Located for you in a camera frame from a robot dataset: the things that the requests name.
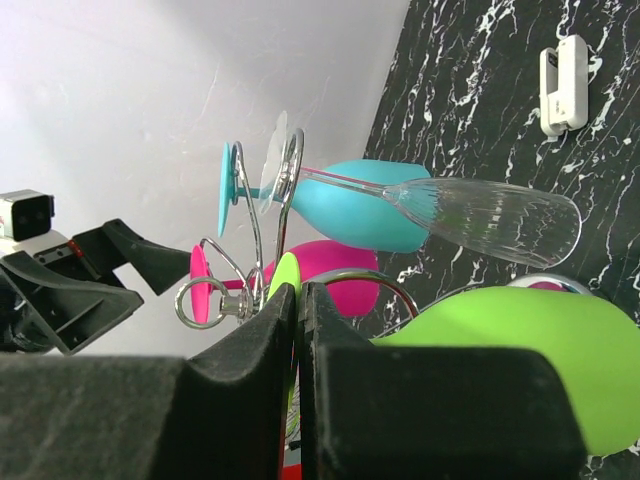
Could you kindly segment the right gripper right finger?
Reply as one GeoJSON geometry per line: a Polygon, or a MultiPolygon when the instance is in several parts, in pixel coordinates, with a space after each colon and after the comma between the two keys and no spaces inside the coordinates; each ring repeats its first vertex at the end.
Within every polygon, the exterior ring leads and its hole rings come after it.
{"type": "Polygon", "coordinates": [[[377,347],[304,285],[299,314],[306,479],[575,479],[586,447],[539,353],[377,347]]]}

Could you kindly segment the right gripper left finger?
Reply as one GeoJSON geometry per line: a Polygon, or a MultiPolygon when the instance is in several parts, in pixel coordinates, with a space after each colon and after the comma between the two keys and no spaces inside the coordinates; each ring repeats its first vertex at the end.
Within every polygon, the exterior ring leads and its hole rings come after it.
{"type": "Polygon", "coordinates": [[[1,358],[5,479],[278,479],[295,291],[191,359],[1,358]]]}

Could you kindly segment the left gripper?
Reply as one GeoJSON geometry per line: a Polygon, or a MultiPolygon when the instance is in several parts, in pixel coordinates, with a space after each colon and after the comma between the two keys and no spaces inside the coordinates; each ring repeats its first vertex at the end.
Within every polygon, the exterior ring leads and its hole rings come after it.
{"type": "Polygon", "coordinates": [[[1,259],[1,351],[73,355],[143,305],[115,270],[130,264],[161,295],[190,271],[190,254],[151,242],[121,219],[74,235],[69,247],[92,281],[55,273],[21,251],[1,259]]]}

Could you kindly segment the red wine glass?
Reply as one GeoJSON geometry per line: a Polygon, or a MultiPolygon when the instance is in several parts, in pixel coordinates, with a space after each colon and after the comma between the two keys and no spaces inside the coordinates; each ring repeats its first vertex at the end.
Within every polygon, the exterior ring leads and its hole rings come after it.
{"type": "Polygon", "coordinates": [[[285,445],[282,480],[302,480],[301,444],[295,439],[285,445]]]}

